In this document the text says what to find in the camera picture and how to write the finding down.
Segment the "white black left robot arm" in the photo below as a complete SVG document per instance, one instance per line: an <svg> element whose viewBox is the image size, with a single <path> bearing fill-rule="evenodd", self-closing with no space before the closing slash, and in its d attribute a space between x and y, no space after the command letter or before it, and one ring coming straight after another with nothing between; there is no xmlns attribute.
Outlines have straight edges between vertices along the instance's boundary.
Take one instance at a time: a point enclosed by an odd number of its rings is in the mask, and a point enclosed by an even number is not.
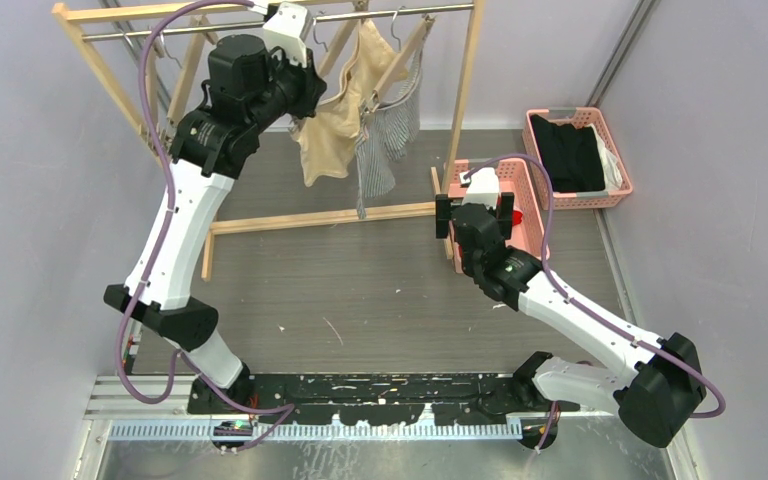
<svg viewBox="0 0 768 480"><path fill-rule="evenodd" d="M207 58L200 103L178 121L165 154L167 185L147 243L122 284L104 301L186 354L214 384L212 398L229 413L245 409L251 385L244 363L218 330L218 312L191 294L209 227L261 134L285 116L314 115L325 81L301 39L226 36Z"/></svg>

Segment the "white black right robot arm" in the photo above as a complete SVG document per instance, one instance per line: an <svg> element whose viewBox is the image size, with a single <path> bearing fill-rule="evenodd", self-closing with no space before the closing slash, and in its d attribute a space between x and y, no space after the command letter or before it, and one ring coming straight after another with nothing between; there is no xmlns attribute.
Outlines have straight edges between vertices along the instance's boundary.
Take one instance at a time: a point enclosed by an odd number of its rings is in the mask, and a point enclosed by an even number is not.
<svg viewBox="0 0 768 480"><path fill-rule="evenodd" d="M490 299L552 327L599 361L588 366L538 351L515 377L527 410L569 402L617 416L638 439L671 444L706 398L696 345L675 332L664 338L614 315L576 292L534 255L506 243L512 209L439 194L435 234L452 234L461 268Z"/></svg>

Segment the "beige underwear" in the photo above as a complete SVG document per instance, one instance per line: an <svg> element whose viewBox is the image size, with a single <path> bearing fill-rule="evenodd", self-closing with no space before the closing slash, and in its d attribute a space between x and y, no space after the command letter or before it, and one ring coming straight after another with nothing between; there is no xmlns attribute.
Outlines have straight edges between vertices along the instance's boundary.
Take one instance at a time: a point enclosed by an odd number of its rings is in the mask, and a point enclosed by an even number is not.
<svg viewBox="0 0 768 480"><path fill-rule="evenodd" d="M317 107L312 118L299 120L291 131L299 145L304 185L322 177L345 178L360 133L360 107L396 58L373 21L362 20L352 53L338 75L338 92Z"/></svg>

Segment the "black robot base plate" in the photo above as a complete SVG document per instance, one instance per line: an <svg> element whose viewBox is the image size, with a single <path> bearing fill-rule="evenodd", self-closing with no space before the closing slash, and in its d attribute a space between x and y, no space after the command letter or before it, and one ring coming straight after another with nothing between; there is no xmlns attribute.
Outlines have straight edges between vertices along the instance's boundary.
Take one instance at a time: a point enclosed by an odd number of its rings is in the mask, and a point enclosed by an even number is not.
<svg viewBox="0 0 768 480"><path fill-rule="evenodd" d="M249 408L294 406L287 424L412 425L429 408L436 426L502 424L510 414L550 409L550 403L509 374L258 374L243 394Z"/></svg>

